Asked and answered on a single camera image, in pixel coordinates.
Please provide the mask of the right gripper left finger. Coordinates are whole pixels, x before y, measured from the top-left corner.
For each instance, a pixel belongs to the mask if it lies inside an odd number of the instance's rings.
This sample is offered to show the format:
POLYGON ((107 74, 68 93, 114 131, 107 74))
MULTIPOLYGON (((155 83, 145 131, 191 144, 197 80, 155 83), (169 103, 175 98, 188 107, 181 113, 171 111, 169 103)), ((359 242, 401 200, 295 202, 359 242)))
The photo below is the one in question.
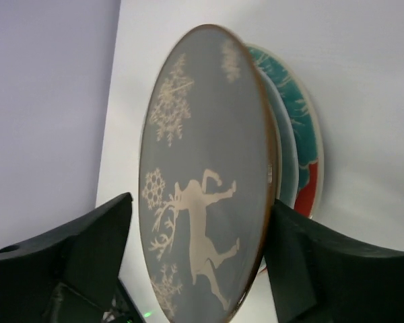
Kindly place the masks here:
POLYGON ((130 193, 0 249, 0 322, 101 322, 132 216, 130 193))

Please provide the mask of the white bowl plate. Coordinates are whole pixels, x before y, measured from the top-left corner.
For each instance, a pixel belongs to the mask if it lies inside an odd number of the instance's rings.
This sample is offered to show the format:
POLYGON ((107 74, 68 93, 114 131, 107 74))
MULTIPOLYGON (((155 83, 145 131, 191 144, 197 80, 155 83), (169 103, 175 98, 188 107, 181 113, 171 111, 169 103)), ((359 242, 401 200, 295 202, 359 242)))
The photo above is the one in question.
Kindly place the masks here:
POLYGON ((296 140, 289 114, 275 84, 262 69, 258 68, 267 96, 279 138, 280 175, 278 199, 294 208, 298 193, 299 168, 296 140))

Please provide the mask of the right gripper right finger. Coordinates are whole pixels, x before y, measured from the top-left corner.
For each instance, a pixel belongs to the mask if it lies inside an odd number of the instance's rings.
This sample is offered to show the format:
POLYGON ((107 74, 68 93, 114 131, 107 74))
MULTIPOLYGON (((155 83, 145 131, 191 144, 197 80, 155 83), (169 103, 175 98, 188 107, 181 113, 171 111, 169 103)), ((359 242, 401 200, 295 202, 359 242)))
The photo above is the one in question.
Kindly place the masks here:
POLYGON ((404 251, 347 237, 275 201, 265 261, 279 322, 404 322, 404 251))

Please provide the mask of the red and teal plate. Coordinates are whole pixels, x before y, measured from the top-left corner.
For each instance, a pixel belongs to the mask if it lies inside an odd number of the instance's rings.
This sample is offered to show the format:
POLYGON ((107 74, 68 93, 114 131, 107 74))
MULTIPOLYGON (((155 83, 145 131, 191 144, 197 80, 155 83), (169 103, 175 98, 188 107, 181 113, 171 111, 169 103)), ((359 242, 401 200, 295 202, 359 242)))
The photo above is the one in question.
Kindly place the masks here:
POLYGON ((275 84, 292 123, 298 153, 299 182, 294 210, 312 218, 321 200, 324 151, 321 128, 310 95, 298 76, 278 56, 253 44, 247 46, 256 67, 275 84))

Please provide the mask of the grey stone plate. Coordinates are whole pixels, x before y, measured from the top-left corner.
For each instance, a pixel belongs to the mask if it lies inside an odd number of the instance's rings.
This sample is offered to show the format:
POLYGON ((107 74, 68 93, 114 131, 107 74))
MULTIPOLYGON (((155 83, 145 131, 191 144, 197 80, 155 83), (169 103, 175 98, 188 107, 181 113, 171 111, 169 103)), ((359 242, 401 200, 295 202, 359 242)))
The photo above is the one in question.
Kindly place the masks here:
POLYGON ((263 256, 275 197, 267 93, 231 31, 203 24, 173 47, 147 107, 139 232, 170 322, 229 322, 263 256))

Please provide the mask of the light green plate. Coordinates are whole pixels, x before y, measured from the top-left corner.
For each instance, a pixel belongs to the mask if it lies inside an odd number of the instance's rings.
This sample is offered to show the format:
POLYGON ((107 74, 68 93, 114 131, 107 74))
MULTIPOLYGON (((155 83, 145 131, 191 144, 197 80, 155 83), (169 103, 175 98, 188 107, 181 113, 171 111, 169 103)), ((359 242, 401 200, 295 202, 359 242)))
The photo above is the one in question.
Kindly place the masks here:
POLYGON ((276 180, 275 180, 275 197, 274 199, 279 200, 281 194, 281 181, 282 181, 282 148, 281 148, 281 137, 279 134, 279 127, 277 122, 277 116, 275 113, 275 108, 277 106, 277 99, 273 91, 273 82, 270 78, 263 72, 259 67, 256 68, 258 71, 261 81, 264 85, 265 91, 267 93, 267 101, 270 109, 271 115, 271 133, 273 135, 273 146, 275 148, 275 167, 276 167, 276 180))

